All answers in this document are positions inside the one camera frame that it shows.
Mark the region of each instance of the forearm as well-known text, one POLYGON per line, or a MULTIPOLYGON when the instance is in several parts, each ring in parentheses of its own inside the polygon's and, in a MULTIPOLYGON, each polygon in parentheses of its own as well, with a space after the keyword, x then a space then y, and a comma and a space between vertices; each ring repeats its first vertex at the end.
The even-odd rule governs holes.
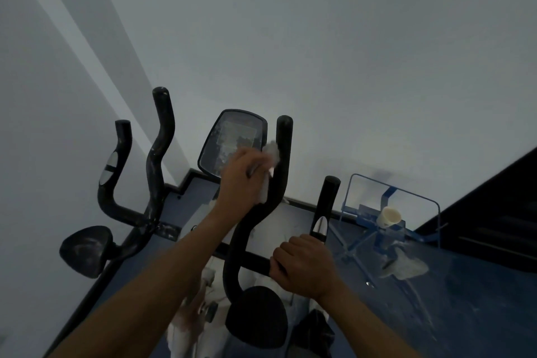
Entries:
POLYGON ((343 331, 354 354, 364 358, 420 358, 386 326, 343 282, 319 304, 343 331))
POLYGON ((177 312, 190 284, 233 226, 211 213, 91 314, 51 358, 145 358, 177 312))

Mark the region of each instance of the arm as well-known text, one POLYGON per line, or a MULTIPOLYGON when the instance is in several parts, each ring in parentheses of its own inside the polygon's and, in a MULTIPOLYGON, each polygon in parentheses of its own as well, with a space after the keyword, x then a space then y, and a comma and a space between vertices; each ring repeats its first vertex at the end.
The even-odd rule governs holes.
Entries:
POLYGON ((353 294, 339 278, 330 251, 310 235, 292 237, 276 248, 270 276, 285 290, 317 301, 343 331, 357 356, 420 357, 353 294))
POLYGON ((214 209, 70 334, 50 358, 145 358, 229 230, 257 203, 271 159, 239 149, 222 172, 214 209), (246 171, 259 164, 251 178, 246 171))

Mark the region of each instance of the handlebar grip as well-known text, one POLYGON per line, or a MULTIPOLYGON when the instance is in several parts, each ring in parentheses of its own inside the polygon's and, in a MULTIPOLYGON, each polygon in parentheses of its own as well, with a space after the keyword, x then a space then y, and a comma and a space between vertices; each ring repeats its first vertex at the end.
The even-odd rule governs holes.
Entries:
POLYGON ((250 232, 274 211, 284 198, 289 174, 292 139, 293 119, 285 115, 280 116, 276 123, 276 143, 280 152, 280 162, 274 168, 274 175, 268 184, 267 201, 264 204, 255 205, 238 223, 229 243, 228 255, 224 262, 224 289, 226 296, 232 303, 243 294, 238 282, 238 271, 241 268, 241 259, 246 251, 250 232))
POLYGON ((101 177, 97 190, 97 201, 102 211, 110 218, 131 226, 137 226, 142 214, 132 211, 121 205, 117 205, 114 199, 119 176, 123 171, 133 143, 131 123, 129 121, 116 121, 117 145, 110 155, 101 177))
POLYGON ((322 242, 326 242, 326 234, 314 232, 314 227, 321 217, 325 217, 327 222, 330 221, 332 208, 334 201, 336 200, 336 195, 340 184, 341 180, 339 178, 331 175, 326 176, 324 178, 323 187, 321 188, 321 193, 319 194, 319 199, 317 200, 317 208, 315 209, 312 227, 310 228, 309 234, 322 242))
POLYGON ((157 87, 153 89, 153 100, 155 101, 161 126, 145 162, 147 183, 149 185, 149 203, 144 215, 149 220, 156 222, 165 193, 164 178, 162 177, 162 158, 168 147, 170 147, 175 134, 175 117, 173 116, 170 93, 166 88, 157 87))

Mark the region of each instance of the white wall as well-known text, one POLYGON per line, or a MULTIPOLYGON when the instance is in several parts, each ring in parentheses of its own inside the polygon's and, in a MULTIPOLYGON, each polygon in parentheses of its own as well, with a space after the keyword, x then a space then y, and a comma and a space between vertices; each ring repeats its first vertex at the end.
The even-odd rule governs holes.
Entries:
MULTIPOLYGON (((116 113, 36 0, 0 6, 0 356, 38 357, 93 283, 60 259, 62 240, 107 225, 122 242, 130 229, 97 205, 116 113)), ((138 211, 144 158, 133 144, 117 185, 138 211)))
POLYGON ((537 145, 537 0, 111 1, 191 165, 221 110, 287 114, 288 196, 358 171, 446 207, 537 145))

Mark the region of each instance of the white cup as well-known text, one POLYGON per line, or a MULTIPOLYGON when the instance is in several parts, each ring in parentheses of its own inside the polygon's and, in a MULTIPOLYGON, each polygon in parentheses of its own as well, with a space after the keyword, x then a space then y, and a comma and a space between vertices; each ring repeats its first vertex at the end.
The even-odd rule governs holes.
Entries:
POLYGON ((376 223, 380 228, 387 228, 400 221, 401 213, 391 206, 385 206, 382 211, 380 211, 379 217, 376 219, 376 223))

